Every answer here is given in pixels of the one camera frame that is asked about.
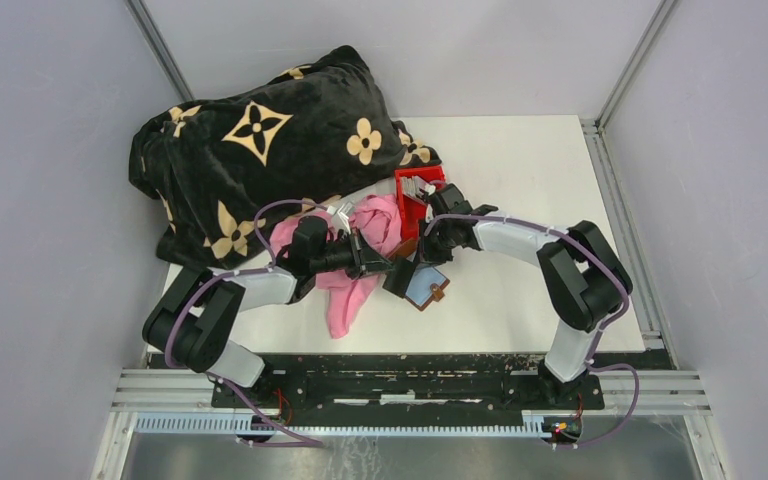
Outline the brown leather card holder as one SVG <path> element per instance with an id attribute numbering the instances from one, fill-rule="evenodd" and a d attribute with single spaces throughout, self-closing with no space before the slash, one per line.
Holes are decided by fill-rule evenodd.
<path id="1" fill-rule="evenodd" d="M 406 296 L 400 299 L 406 300 L 418 311 L 423 312 L 431 304 L 444 298 L 444 290 L 450 281 L 436 267 L 420 262 L 416 239 L 402 241 L 389 257 L 392 263 L 397 256 L 408 257 L 418 264 Z"/>

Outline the red plastic bin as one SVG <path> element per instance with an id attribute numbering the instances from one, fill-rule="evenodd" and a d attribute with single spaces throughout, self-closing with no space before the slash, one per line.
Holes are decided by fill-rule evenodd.
<path id="1" fill-rule="evenodd" d="M 398 169 L 394 173 L 397 206 L 401 219 L 401 238 L 418 237 L 419 223 L 426 216 L 428 189 L 446 183 L 441 166 Z"/>

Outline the stack of cards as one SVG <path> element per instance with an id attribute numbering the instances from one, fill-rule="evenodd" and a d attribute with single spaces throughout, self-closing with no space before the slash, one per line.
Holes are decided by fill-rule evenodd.
<path id="1" fill-rule="evenodd" d="M 420 203 L 425 203 L 436 192 L 436 186 L 419 176 L 402 176 L 399 186 L 404 196 Z"/>

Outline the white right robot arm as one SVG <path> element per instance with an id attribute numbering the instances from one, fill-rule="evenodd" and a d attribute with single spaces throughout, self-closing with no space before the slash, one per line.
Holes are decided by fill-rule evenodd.
<path id="1" fill-rule="evenodd" d="M 414 303 L 428 300 L 430 273 L 457 248 L 506 255 L 539 268 L 559 317 L 540 366 L 540 400 L 562 408 L 578 393 L 607 325 L 630 306 L 633 284 L 599 227 L 583 220 L 566 230 L 512 217 L 495 205 L 473 206 L 461 190 L 417 176 L 397 182 L 397 194 L 420 206 L 412 256 L 396 255 L 383 287 Z"/>

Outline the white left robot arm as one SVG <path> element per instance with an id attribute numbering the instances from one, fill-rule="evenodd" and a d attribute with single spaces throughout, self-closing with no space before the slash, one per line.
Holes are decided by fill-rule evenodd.
<path id="1" fill-rule="evenodd" d="M 149 314 L 142 338 L 167 355 L 172 366 L 209 373 L 236 384 L 251 406 L 267 404 L 274 379 L 266 363 L 231 340 L 239 313 L 303 299 L 317 275 L 343 272 L 351 279 L 389 272 L 393 264 L 376 251 L 360 230 L 333 234 L 320 216 L 302 218 L 273 267 L 214 273 L 184 267 Z"/>

